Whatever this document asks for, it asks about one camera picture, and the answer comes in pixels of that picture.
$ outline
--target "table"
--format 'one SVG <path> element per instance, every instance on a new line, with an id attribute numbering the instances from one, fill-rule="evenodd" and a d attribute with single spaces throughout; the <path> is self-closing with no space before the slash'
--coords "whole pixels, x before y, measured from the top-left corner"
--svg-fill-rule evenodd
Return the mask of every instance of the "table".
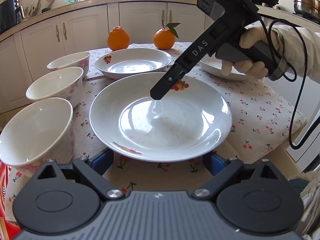
<path id="1" fill-rule="evenodd" d="M 190 44 L 176 42 L 167 52 L 175 60 Z M 155 48 L 153 44 L 132 44 L 129 47 Z M 114 81 L 94 67 L 95 60 L 110 51 L 90 51 L 89 73 L 83 81 L 83 99 L 74 109 L 74 158 L 92 157 L 106 147 L 91 130 L 89 109 L 95 96 Z M 237 156 L 245 163 L 253 163 L 287 139 L 293 106 L 262 81 L 254 78 L 245 81 L 224 80 L 211 76 L 199 66 L 194 67 L 188 75 L 214 87 L 230 106 L 233 117 L 231 131 L 227 139 L 216 148 L 222 157 Z M 292 132 L 306 121 L 306 117 L 298 112 Z M 203 166 L 201 157 L 177 163 L 147 163 L 118 153 L 115 153 L 113 165 L 103 176 L 125 193 L 133 189 L 193 191 L 212 178 Z M 26 176 L 12 168 L 4 201 L 8 221 L 15 221 L 12 202 L 27 181 Z"/>

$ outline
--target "white ceramic plate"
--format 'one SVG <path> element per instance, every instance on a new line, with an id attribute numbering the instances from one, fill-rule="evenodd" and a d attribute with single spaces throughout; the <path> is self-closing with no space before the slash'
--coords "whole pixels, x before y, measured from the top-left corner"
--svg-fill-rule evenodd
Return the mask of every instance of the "white ceramic plate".
<path id="1" fill-rule="evenodd" d="M 121 79 L 145 72 L 161 72 L 170 64 L 170 54 L 147 48 L 121 49 L 101 56 L 94 63 L 105 76 Z"/>
<path id="2" fill-rule="evenodd" d="M 207 71 L 208 73 L 220 78 L 224 78 L 228 80 L 246 80 L 249 78 L 249 76 L 238 72 L 234 67 L 232 67 L 232 71 L 230 75 L 228 76 L 222 75 L 221 73 L 222 62 L 220 59 L 216 59 L 215 54 L 212 55 L 212 57 L 205 55 L 199 61 L 199 65 L 204 71 Z"/>
<path id="3" fill-rule="evenodd" d="M 150 89 L 164 73 L 143 73 L 118 80 L 94 99 L 91 127 L 101 142 L 133 159 L 178 162 L 217 147 L 232 125 L 223 97 L 188 76 L 161 100 Z"/>

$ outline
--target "metal screw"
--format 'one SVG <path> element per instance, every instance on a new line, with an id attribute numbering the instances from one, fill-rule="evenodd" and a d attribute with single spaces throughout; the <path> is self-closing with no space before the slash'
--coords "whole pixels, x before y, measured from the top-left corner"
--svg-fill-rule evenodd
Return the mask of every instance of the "metal screw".
<path id="1" fill-rule="evenodd" d="M 210 191 L 205 188 L 197 189 L 193 192 L 197 197 L 207 197 L 210 195 Z"/>
<path id="2" fill-rule="evenodd" d="M 122 191 L 119 189 L 111 189 L 107 192 L 109 198 L 119 198 L 122 196 Z"/>

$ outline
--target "bowl rim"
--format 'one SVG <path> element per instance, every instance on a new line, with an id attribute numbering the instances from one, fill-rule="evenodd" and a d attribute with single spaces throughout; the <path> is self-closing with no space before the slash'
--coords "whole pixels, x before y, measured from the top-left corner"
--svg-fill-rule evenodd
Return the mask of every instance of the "bowl rim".
<path id="1" fill-rule="evenodd" d="M 64 57 L 68 57 L 68 56 L 70 56 L 70 55 L 80 54 L 80 53 L 89 53 L 89 55 L 87 55 L 87 56 L 85 56 L 85 57 L 83 57 L 83 58 L 81 58 L 81 59 L 79 59 L 79 60 L 77 60 L 77 61 L 73 61 L 73 62 L 70 62 L 70 63 L 68 63 L 68 64 L 65 64 L 65 65 L 62 65 L 62 66 L 59 66 L 59 67 L 51 67 L 51 66 L 49 66 L 50 64 L 52 64 L 53 62 L 57 61 L 58 59 L 62 59 L 62 58 L 64 58 Z M 91 55 L 91 53 L 90 53 L 89 51 L 81 51 L 81 52 L 76 52 L 76 53 L 72 53 L 72 54 L 69 54 L 69 55 L 65 55 L 65 56 L 63 56 L 63 57 L 60 57 L 60 58 L 57 58 L 57 59 L 51 61 L 51 62 L 47 65 L 47 69 L 54 69 L 54 68 L 61 69 L 61 68 L 65 68 L 65 67 L 67 67 L 67 66 L 70 65 L 70 64 L 76 63 L 76 62 L 78 62 L 78 61 L 81 61 L 81 60 L 89 57 L 90 55 Z"/>
<path id="2" fill-rule="evenodd" d="M 136 159 L 136 160 L 139 160 L 139 161 L 159 163 L 159 162 L 165 162 L 165 161 L 162 160 L 162 159 L 154 159 L 154 160 L 151 161 L 151 160 L 141 159 L 141 158 L 139 158 L 138 156 L 135 156 L 135 155 L 128 155 L 125 151 L 123 151 L 123 150 L 115 147 L 112 143 L 109 143 L 109 142 L 106 142 L 105 140 L 102 140 L 102 139 L 100 138 L 100 136 L 96 133 L 95 129 L 93 128 L 92 122 L 91 122 L 91 109 L 92 109 L 92 106 L 93 106 L 94 102 L 97 100 L 97 98 L 99 98 L 99 95 L 100 95 L 104 90 L 106 90 L 109 86 L 111 86 L 111 85 L 113 85 L 113 84 L 115 84 L 115 83 L 117 83 L 117 82 L 123 82 L 124 79 L 132 78 L 133 76 L 137 76 L 137 75 L 144 75 L 144 74 L 151 74 L 151 73 L 152 73 L 153 75 L 154 75 L 154 74 L 158 74 L 158 75 L 159 75 L 159 74 L 162 74 L 162 75 L 165 75 L 164 72 L 137 73 L 137 74 L 135 74 L 135 75 L 131 75 L 131 76 L 124 77 L 124 78 L 121 78 L 121 79 L 119 79 L 119 80 L 116 80 L 115 82 L 112 82 L 111 84 L 107 85 L 104 89 L 102 89 L 102 90 L 97 94 L 97 96 L 93 99 L 93 101 L 92 101 L 92 103 L 91 103 L 91 106 L 90 106 L 90 109 L 89 109 L 89 123 L 90 123 L 90 127 L 91 127 L 92 131 L 95 133 L 95 135 L 96 135 L 96 137 L 99 139 L 99 141 L 102 142 L 102 143 L 103 143 L 105 146 L 107 146 L 109 149 L 111 149 L 111 150 L 113 150 L 113 151 L 115 151 L 115 152 L 117 152 L 117 153 L 119 153 L 119 154 L 121 154 L 121 155 L 123 155 L 123 156 L 127 156 L 127 157 L 129 157 L 129 158 Z M 220 97 L 222 98 L 222 100 L 226 102 L 225 98 L 224 98 L 214 87 L 212 87 L 212 88 L 218 93 L 218 95 L 220 95 Z M 230 106 L 229 106 L 228 104 L 227 104 L 227 106 L 228 106 L 228 110 L 229 110 L 229 114 L 230 114 L 230 127 L 229 127 L 229 129 L 227 129 L 227 132 L 226 132 L 225 135 L 222 137 L 223 139 L 222 139 L 222 140 L 219 140 L 218 143 L 212 145 L 212 146 L 210 147 L 210 150 L 209 150 L 209 151 L 198 151 L 198 154 L 195 155 L 193 158 L 198 158 L 198 157 L 204 155 L 205 153 L 212 151 L 213 149 L 215 149 L 215 148 L 217 148 L 219 145 L 221 145 L 221 143 L 223 143 L 223 141 L 225 141 L 226 138 L 228 137 L 228 135 L 229 135 L 229 133 L 230 133 L 231 126 L 232 126 L 232 120 L 233 120 L 233 118 L 232 118 L 232 112 L 231 112 Z M 181 161 L 186 161 L 186 160 L 189 160 L 189 159 L 190 159 L 190 158 L 181 158 L 181 159 L 179 159 L 179 160 L 170 160 L 169 162 L 181 162 Z"/>
<path id="3" fill-rule="evenodd" d="M 111 73 L 111 74 L 120 74 L 120 73 L 113 73 L 113 72 L 110 72 L 110 71 L 108 71 L 108 70 L 103 70 L 103 69 L 101 69 L 101 68 L 99 68 L 97 65 L 96 65 L 96 63 L 97 63 L 97 61 L 100 59 L 100 58 L 102 58 L 102 57 L 105 57 L 105 56 L 107 56 L 107 55 L 110 55 L 110 54 L 112 54 L 112 53 L 114 53 L 114 52 L 118 52 L 118 51 L 127 51 L 128 49 L 138 49 L 138 50 L 150 50 L 150 49 L 152 49 L 152 50 L 156 50 L 156 51 L 160 51 L 161 53 L 164 53 L 167 57 L 169 57 L 171 60 L 167 63 L 167 64 L 165 64 L 163 67 L 160 67 L 160 68 L 157 68 L 157 70 L 158 69 L 161 69 L 161 68 L 164 68 L 164 67 L 167 67 L 168 65 L 170 65 L 170 63 L 172 62 L 172 56 L 168 53 L 168 52 L 166 52 L 166 51 L 163 51 L 163 50 L 160 50 L 160 49 L 154 49 L 154 48 L 127 48 L 127 49 L 119 49 L 119 50 L 115 50 L 115 51 L 111 51 L 111 52 L 109 52 L 109 53 L 106 53 L 106 54 L 104 54 L 104 55 L 102 55 L 101 57 L 98 57 L 96 60 L 95 60 L 95 62 L 94 62 L 94 66 L 95 66 L 95 68 L 96 69 L 98 69 L 98 70 L 100 70 L 102 73 L 103 72 L 106 72 L 106 73 Z M 138 72 L 138 73 L 134 73 L 133 75 L 137 75 L 137 74 L 142 74 L 142 73 L 146 73 L 146 72 Z"/>
<path id="4" fill-rule="evenodd" d="M 73 118 L 73 108 L 72 108 L 71 103 L 70 103 L 68 100 L 64 99 L 64 98 L 46 98 L 46 99 L 43 99 L 43 100 L 49 101 L 49 100 L 53 100 L 53 99 L 54 99 L 54 100 L 59 100 L 59 101 L 65 101 L 65 102 L 69 105 L 69 108 L 70 108 L 70 110 L 71 110 L 71 112 L 70 112 L 70 117 L 69 117 L 69 120 L 68 120 L 68 122 L 67 122 L 67 125 L 65 126 L 65 128 L 63 129 L 63 131 L 61 132 L 61 134 L 58 136 L 58 138 L 57 138 L 45 151 L 43 151 L 43 152 L 42 152 L 41 154 L 39 154 L 37 157 L 34 157 L 33 159 L 31 159 L 31 160 L 29 160 L 29 161 L 26 161 L 26 162 L 23 162 L 23 163 L 20 163 L 20 164 L 10 164 L 10 163 L 7 163 L 7 162 L 3 161 L 2 158 L 0 158 L 0 159 L 1 159 L 1 162 L 3 162 L 4 164 L 6 164 L 6 165 L 8 165 L 8 166 L 12 166 L 12 167 L 22 167 L 22 166 L 31 164 L 31 163 L 33 163 L 33 162 L 41 159 L 48 151 L 50 151 L 50 150 L 53 148 L 53 146 L 56 144 L 56 142 L 61 139 L 62 135 L 65 133 L 65 131 L 67 130 L 68 126 L 69 126 L 69 125 L 71 124 L 71 122 L 72 122 L 72 118 Z M 25 107 L 25 108 L 23 108 L 21 111 L 19 111 L 14 117 L 12 117 L 12 119 L 7 123 L 7 125 L 4 127 L 2 133 L 0 134 L 0 139 L 1 139 L 1 135 L 2 135 L 2 134 L 4 133 L 4 131 L 6 130 L 6 127 L 8 127 L 8 124 L 10 124 L 10 122 L 12 122 L 12 120 L 13 120 L 14 118 L 17 118 L 17 116 L 21 115 L 21 113 L 23 113 L 23 111 L 26 111 L 25 109 L 27 109 L 28 107 L 31 107 L 32 105 L 33 105 L 33 106 L 36 106 L 36 104 L 39 104 L 40 101 L 42 101 L 42 100 L 36 101 L 36 102 L 28 105 L 27 107 Z"/>
<path id="5" fill-rule="evenodd" d="M 206 63 L 206 62 L 203 61 L 203 58 L 202 58 L 201 60 L 199 60 L 199 62 L 198 62 L 198 64 L 199 64 L 200 67 L 202 67 L 203 65 L 205 65 L 205 67 L 214 68 L 214 69 L 216 69 L 216 70 L 221 70 L 221 69 L 222 69 L 222 67 L 221 67 L 221 68 L 218 68 L 218 67 L 209 65 L 208 63 Z M 229 75 L 231 75 L 231 74 L 240 75 L 240 76 L 245 75 L 245 74 L 242 73 L 242 72 L 239 72 L 239 71 L 235 72 L 235 71 L 237 71 L 237 70 L 232 66 L 232 69 L 231 69 L 231 72 L 230 72 Z"/>
<path id="6" fill-rule="evenodd" d="M 56 92 L 54 92 L 54 93 L 51 93 L 51 94 L 49 94 L 49 95 L 40 97 L 40 98 L 29 97 L 29 96 L 27 95 L 28 91 L 31 90 L 32 85 L 35 84 L 38 80 L 40 80 L 40 79 L 44 78 L 45 76 L 50 75 L 50 74 L 52 74 L 52 73 L 56 73 L 57 71 L 62 71 L 62 70 L 63 70 L 63 71 L 69 71 L 69 70 L 64 70 L 64 69 L 70 69 L 70 68 L 71 68 L 71 69 L 72 69 L 72 68 L 79 68 L 79 69 L 81 69 L 81 75 L 80 75 L 78 78 L 76 78 L 76 80 L 74 80 L 73 82 L 71 82 L 70 84 L 68 84 L 67 86 L 65 86 L 64 88 L 62 88 L 62 89 L 60 89 L 60 90 L 58 90 L 58 91 L 56 91 Z M 61 91 L 63 91 L 64 89 L 66 89 L 68 86 L 70 86 L 70 85 L 72 85 L 73 83 L 77 82 L 80 78 L 81 78 L 81 80 L 82 80 L 83 72 L 84 72 L 84 70 L 83 70 L 82 68 L 80 68 L 80 67 L 61 68 L 61 69 L 57 69 L 56 71 L 50 72 L 50 73 L 42 76 L 41 78 L 37 79 L 36 81 L 34 81 L 34 82 L 28 87 L 28 89 L 27 89 L 27 91 L 26 91 L 26 97 L 27 97 L 28 99 L 30 99 L 30 100 L 33 100 L 33 101 L 34 101 L 34 100 L 39 101 L 39 100 L 42 100 L 42 99 L 54 97 L 54 95 L 60 93 Z"/>

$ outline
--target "ceramic bowl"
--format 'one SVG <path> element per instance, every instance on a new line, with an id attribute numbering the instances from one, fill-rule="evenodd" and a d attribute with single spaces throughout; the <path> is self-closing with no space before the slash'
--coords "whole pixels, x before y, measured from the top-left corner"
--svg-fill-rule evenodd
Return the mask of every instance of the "ceramic bowl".
<path id="1" fill-rule="evenodd" d="M 90 52 L 78 52 L 58 58 L 47 65 L 50 72 L 65 67 L 80 67 L 83 69 L 83 77 L 85 78 L 89 71 Z"/>
<path id="2" fill-rule="evenodd" d="M 228 104 L 211 86 L 185 76 L 161 100 L 151 88 L 164 73 L 120 79 L 90 107 L 90 124 L 112 150 L 148 162 L 178 162 L 210 152 L 232 125 Z"/>
<path id="3" fill-rule="evenodd" d="M 32 101 L 45 98 L 64 98 L 75 108 L 82 99 L 83 69 L 68 67 L 58 69 L 39 78 L 27 89 L 26 96 Z"/>
<path id="4" fill-rule="evenodd" d="M 221 73 L 221 66 L 222 62 L 221 59 L 216 59 L 215 55 L 212 55 L 212 57 L 209 57 L 208 55 L 205 55 L 200 61 L 199 65 L 204 71 L 207 71 L 208 73 L 223 78 L 227 80 L 246 80 L 249 78 L 249 76 L 237 71 L 234 67 L 232 67 L 232 71 L 228 76 L 224 76 Z"/>
<path id="5" fill-rule="evenodd" d="M 1 161 L 31 177 L 48 159 L 68 163 L 75 145 L 73 109 L 63 98 L 47 98 L 18 112 L 0 135 Z"/>
<path id="6" fill-rule="evenodd" d="M 171 55 L 162 50 L 131 48 L 103 55 L 94 65 L 105 76 L 118 80 L 138 73 L 161 72 L 171 61 Z"/>

